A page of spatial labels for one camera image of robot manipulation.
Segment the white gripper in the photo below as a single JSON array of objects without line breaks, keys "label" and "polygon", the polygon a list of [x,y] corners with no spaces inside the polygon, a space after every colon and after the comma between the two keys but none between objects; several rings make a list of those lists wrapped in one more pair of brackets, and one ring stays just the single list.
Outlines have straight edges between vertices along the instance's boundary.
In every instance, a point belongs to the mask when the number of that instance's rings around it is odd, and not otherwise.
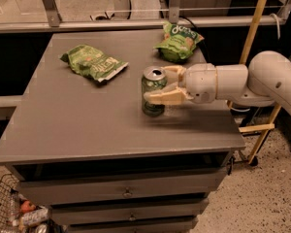
[{"label": "white gripper", "polygon": [[[216,95],[216,68],[209,63],[195,64],[187,70],[181,65],[164,66],[167,86],[163,89],[148,91],[145,100],[154,105],[180,105],[190,100],[197,104],[211,103]],[[177,83],[183,81],[185,87]]]}]

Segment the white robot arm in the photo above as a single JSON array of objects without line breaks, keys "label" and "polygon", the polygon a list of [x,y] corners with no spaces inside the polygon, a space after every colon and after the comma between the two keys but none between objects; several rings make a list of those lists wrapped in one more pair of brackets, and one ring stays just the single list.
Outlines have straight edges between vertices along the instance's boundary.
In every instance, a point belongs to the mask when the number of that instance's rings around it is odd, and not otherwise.
[{"label": "white robot arm", "polygon": [[144,94],[151,104],[228,100],[241,106],[268,107],[277,103],[291,116],[291,61],[278,52],[262,51],[247,66],[201,63],[188,68],[165,66],[163,70],[167,85]]}]

